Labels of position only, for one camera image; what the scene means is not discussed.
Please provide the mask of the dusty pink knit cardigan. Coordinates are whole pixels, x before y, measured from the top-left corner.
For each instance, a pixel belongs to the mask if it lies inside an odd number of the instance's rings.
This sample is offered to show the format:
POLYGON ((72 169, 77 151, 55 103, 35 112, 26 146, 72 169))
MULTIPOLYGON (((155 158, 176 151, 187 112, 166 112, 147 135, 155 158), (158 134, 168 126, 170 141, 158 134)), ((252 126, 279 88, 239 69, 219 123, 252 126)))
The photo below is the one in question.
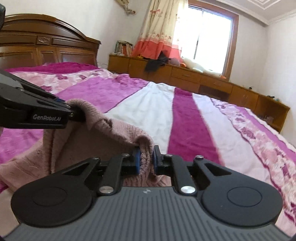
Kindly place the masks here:
POLYGON ((129 174, 125 186, 170 186, 168 176, 157 176, 152 163, 153 141, 142 129, 111 119, 87 101, 73 99, 68 103, 84 112, 83 123, 69 121, 65 129, 44 130, 43 137, 28 150, 1 164, 1 181, 16 191, 83 160, 99 157, 107 161, 121 153, 140 149, 138 175, 129 174))

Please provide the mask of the purple pink floral bedspread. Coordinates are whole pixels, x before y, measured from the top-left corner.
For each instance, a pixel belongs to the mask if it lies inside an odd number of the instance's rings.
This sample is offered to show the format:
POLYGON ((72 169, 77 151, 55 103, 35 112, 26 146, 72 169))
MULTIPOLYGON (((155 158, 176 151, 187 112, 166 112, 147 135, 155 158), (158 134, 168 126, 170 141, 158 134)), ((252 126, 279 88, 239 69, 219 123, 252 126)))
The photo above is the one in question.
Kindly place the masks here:
POLYGON ((11 73, 141 128, 163 153, 186 161, 203 155, 273 185, 283 198, 276 226, 295 234, 295 148, 250 109, 91 65, 48 64, 11 73))

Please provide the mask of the dark wooden headboard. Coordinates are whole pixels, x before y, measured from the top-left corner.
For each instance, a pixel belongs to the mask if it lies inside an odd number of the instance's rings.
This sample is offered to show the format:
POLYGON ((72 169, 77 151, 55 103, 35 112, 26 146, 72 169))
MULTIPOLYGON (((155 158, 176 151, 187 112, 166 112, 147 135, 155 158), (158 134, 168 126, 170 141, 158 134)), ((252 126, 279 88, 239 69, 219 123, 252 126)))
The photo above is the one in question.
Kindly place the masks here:
POLYGON ((97 64, 101 42, 53 16, 6 16, 1 29, 1 69, 47 63, 97 64))

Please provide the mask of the row of books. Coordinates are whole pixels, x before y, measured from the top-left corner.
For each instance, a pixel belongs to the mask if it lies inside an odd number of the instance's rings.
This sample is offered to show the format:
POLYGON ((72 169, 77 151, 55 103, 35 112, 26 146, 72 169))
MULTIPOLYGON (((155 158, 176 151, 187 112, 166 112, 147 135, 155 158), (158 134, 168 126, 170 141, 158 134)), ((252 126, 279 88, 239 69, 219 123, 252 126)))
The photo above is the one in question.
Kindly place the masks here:
POLYGON ((133 44, 130 44, 127 41, 117 41, 114 54, 120 56, 130 57, 133 52, 133 44))

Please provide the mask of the long low wooden cabinet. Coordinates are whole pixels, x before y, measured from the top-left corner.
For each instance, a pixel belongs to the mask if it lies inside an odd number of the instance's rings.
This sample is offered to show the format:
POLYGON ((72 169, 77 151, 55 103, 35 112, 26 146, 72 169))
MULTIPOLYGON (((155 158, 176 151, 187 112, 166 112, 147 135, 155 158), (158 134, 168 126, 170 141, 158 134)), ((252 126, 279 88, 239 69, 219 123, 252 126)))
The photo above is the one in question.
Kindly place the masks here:
POLYGON ((281 132, 283 128, 290 108, 270 97, 223 79, 169 64, 159 67, 155 72, 148 73, 144 70, 146 64, 145 59, 110 54, 107 69, 118 74, 127 73, 131 78, 165 83, 248 108, 276 131, 281 132))

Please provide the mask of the black garment on cabinet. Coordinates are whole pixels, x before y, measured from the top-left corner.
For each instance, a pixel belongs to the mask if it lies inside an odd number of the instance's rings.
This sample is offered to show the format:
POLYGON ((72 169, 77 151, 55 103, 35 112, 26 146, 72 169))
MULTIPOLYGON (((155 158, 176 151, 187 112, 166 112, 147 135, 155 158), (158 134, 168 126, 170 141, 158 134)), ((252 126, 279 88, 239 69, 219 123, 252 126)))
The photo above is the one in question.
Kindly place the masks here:
POLYGON ((160 52, 158 59, 149 59, 146 66, 145 72, 156 72, 161 66, 168 64, 169 58, 163 53, 160 52))

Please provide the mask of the cream and coral curtain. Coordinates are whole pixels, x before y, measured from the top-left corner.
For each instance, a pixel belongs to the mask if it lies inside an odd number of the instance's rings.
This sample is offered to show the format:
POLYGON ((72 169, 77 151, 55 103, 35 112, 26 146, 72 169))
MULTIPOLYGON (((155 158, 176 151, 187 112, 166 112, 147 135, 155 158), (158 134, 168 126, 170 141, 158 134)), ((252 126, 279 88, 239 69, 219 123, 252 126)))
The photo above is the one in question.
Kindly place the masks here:
POLYGON ((188 1, 151 1, 132 56, 180 60, 188 1))

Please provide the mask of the window with wooden frame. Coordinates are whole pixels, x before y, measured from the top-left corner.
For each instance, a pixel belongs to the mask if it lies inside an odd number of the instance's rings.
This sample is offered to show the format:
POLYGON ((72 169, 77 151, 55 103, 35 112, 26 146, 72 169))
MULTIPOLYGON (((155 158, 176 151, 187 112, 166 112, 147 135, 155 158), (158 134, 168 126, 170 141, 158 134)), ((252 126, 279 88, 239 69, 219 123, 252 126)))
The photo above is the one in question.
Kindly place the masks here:
POLYGON ((171 57, 188 68, 229 80, 236 50, 239 16, 203 1, 178 6, 171 57))

